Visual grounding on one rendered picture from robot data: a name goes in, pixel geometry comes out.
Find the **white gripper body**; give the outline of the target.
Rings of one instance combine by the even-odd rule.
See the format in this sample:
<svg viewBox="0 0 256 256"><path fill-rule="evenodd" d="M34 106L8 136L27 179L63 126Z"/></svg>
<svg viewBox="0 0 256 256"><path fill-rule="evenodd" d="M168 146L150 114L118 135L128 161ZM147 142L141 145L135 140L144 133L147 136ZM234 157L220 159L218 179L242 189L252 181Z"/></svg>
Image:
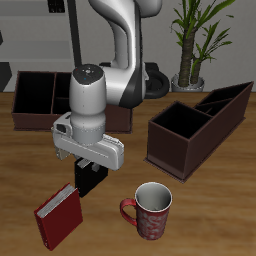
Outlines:
<svg viewBox="0 0 256 256"><path fill-rule="evenodd" d="M117 138L104 134L103 139L92 145L78 144L72 138L52 129L55 152L60 160L70 154L116 171L124 163L124 144Z"/></svg>

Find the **black book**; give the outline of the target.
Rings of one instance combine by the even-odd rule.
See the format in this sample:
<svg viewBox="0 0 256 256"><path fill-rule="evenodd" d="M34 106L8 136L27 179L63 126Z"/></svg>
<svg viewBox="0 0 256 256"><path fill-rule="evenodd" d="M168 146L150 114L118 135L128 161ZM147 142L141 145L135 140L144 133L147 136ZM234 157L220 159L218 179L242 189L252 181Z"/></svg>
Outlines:
<svg viewBox="0 0 256 256"><path fill-rule="evenodd" d="M94 172L91 167L94 162L90 163L81 169L77 163L83 158L79 158L74 163L74 173L75 173L75 187L78 189L79 196L83 198L92 189L94 189L100 182L102 182L108 176L108 169L100 165L98 172Z"/></svg>

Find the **red book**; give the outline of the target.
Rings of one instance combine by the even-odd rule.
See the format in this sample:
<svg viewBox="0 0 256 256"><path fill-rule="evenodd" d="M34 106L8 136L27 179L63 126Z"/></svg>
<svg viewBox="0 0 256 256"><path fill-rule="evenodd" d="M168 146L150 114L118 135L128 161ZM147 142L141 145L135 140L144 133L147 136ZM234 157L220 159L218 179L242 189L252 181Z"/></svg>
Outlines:
<svg viewBox="0 0 256 256"><path fill-rule="evenodd" d="M34 216L44 245L52 251L83 221L78 189L67 183Z"/></svg>

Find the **dark brown desk caddy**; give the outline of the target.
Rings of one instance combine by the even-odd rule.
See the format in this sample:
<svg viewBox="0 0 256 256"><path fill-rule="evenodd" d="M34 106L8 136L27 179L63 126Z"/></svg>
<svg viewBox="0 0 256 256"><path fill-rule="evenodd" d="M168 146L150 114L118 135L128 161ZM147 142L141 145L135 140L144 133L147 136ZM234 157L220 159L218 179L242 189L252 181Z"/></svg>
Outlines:
<svg viewBox="0 0 256 256"><path fill-rule="evenodd" d="M19 71L13 99L14 129L50 131L53 123L70 112L70 72ZM104 96L95 93L87 98L89 108L105 108L107 133L131 133L133 110L107 105Z"/></svg>
<svg viewBox="0 0 256 256"><path fill-rule="evenodd" d="M166 107L148 122L145 161L186 182L243 122L253 85L215 89L193 107Z"/></svg>

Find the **red patterned mug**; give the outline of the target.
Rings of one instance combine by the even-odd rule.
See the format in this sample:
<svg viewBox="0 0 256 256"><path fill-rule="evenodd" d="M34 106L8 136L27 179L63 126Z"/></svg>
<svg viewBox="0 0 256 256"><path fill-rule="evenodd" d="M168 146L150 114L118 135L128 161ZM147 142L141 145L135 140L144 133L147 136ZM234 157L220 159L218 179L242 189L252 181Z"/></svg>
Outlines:
<svg viewBox="0 0 256 256"><path fill-rule="evenodd" d="M137 188L134 199L121 201L120 213L137 228L143 239L157 240L164 233L172 199L172 194L165 185L157 182L144 183ZM135 218L125 212L126 206L134 207Z"/></svg>

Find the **green pot plant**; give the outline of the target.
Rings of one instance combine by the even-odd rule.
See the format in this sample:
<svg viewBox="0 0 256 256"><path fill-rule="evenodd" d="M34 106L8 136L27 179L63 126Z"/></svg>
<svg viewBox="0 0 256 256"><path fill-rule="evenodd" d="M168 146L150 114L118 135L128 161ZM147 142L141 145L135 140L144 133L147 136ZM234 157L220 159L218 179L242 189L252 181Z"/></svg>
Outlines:
<svg viewBox="0 0 256 256"><path fill-rule="evenodd" d="M217 13L235 2L223 0L216 4L216 1L213 0L205 10L202 10L201 0L182 0L182 12L174 9L178 19L172 22L172 26L177 24L180 28L180 32L175 31L175 34L182 52L179 72L171 79L172 92L202 92L205 85L204 79L199 76L202 63L214 60L212 53L215 50L231 44L231 41L225 41L229 28L213 38L219 21L205 27Z"/></svg>

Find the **black vertical post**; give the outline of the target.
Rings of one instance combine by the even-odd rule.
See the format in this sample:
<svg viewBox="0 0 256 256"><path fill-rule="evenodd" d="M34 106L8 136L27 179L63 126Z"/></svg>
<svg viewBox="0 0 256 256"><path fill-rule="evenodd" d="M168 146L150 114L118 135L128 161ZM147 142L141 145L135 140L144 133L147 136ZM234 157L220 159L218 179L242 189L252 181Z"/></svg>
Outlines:
<svg viewBox="0 0 256 256"><path fill-rule="evenodd" d="M77 20L77 11L76 11L76 0L67 0L67 6L68 6L74 65L80 66L82 64L82 58L81 58L78 20Z"/></svg>

